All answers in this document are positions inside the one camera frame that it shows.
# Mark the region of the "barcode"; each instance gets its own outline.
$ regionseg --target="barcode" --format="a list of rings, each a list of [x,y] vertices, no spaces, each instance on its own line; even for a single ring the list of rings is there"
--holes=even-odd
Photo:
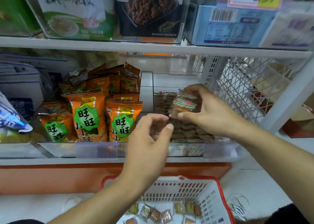
[[[214,8],[210,15],[210,21],[216,22],[231,22],[235,21],[236,9],[218,9]]]

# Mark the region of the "fingernail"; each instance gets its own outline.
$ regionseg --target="fingernail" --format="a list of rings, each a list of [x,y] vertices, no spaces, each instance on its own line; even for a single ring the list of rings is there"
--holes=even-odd
[[[183,113],[178,113],[178,119],[183,119]]]
[[[166,128],[168,128],[170,130],[173,130],[174,127],[173,127],[173,125],[171,123],[169,123],[169,124],[166,125]]]

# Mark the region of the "blue box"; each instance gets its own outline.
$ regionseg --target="blue box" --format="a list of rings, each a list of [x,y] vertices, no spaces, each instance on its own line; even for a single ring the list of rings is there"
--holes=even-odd
[[[258,47],[275,11],[190,4],[184,36],[192,45]]]

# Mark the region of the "person's right hand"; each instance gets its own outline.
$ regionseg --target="person's right hand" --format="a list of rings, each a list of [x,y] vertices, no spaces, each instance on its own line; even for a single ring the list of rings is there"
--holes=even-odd
[[[213,135],[231,139],[244,129],[243,125],[248,123],[223,100],[211,93],[206,86],[202,84],[190,85],[184,91],[199,94],[203,100],[202,109],[200,113],[179,113],[179,119],[192,122]]]

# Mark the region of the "white floor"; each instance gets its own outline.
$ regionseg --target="white floor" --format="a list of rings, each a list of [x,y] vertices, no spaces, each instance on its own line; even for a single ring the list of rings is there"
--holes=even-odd
[[[286,135],[278,136],[289,140],[297,146],[314,153],[313,139],[290,139]],[[275,181],[252,158],[234,163],[236,172],[229,172],[221,184],[226,199],[234,193],[246,197],[240,198],[249,219],[271,215],[278,208],[291,201]],[[21,219],[36,219],[48,222],[61,214],[65,202],[72,196],[87,199],[93,194],[51,194],[51,195],[17,195],[0,196],[0,224]],[[65,210],[76,204],[75,199],[67,202]]]

